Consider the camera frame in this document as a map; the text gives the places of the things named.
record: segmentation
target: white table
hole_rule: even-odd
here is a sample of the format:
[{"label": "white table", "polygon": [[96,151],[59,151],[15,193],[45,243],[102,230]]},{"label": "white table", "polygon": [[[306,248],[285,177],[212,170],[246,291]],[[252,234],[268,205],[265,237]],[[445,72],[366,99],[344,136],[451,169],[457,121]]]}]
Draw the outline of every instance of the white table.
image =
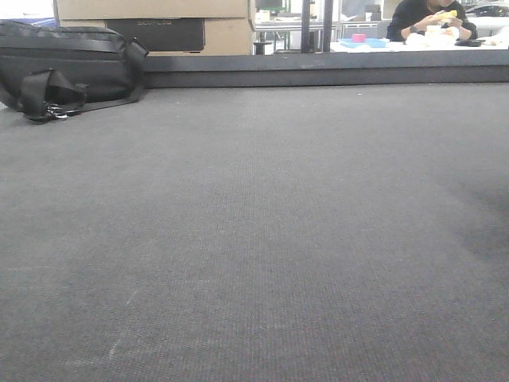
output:
[{"label": "white table", "polygon": [[349,48],[342,45],[340,42],[331,42],[332,52],[349,52],[349,53],[372,53],[372,52],[418,52],[418,51],[431,51],[431,50],[496,50],[507,49],[508,45],[485,45],[479,47],[470,46],[457,46],[457,45],[439,45],[433,47],[426,47],[421,45],[405,45],[402,42],[391,41],[387,43],[385,48],[372,48],[368,45],[360,45],[357,48]]}]

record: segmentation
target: strap buckle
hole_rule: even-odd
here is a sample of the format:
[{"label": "strap buckle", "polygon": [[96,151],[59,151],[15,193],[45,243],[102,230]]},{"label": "strap buckle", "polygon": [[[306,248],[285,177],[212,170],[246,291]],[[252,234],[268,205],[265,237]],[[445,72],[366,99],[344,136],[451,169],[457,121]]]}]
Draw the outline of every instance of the strap buckle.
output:
[{"label": "strap buckle", "polygon": [[68,112],[56,103],[50,103],[46,106],[46,116],[53,117],[55,119],[67,119]]}]

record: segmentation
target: raised platform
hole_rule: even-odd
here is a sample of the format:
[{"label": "raised platform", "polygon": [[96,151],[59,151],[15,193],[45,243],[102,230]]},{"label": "raised platform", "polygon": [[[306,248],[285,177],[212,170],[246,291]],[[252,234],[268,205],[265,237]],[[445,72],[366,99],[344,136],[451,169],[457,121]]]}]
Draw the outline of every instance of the raised platform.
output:
[{"label": "raised platform", "polygon": [[149,88],[509,81],[509,50],[148,57]]}]

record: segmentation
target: black box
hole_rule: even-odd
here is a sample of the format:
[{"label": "black box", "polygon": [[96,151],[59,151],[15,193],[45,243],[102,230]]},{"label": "black box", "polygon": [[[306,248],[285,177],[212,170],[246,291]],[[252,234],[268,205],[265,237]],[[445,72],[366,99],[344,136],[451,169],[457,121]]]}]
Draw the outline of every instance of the black box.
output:
[{"label": "black box", "polygon": [[107,20],[107,28],[136,37],[150,52],[200,52],[205,47],[203,18],[124,18]]}]

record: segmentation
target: cardboard box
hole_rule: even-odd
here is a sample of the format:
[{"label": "cardboard box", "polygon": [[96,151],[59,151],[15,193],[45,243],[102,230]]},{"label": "cardboard box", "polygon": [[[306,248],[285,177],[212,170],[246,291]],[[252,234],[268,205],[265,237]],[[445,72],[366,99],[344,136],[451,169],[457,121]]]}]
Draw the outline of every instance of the cardboard box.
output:
[{"label": "cardboard box", "polygon": [[[60,20],[62,26],[106,27],[108,20]],[[253,52],[254,31],[247,18],[205,18],[200,51],[151,51],[151,56],[243,56]]]},{"label": "cardboard box", "polygon": [[55,0],[60,20],[251,18],[255,0]]}]

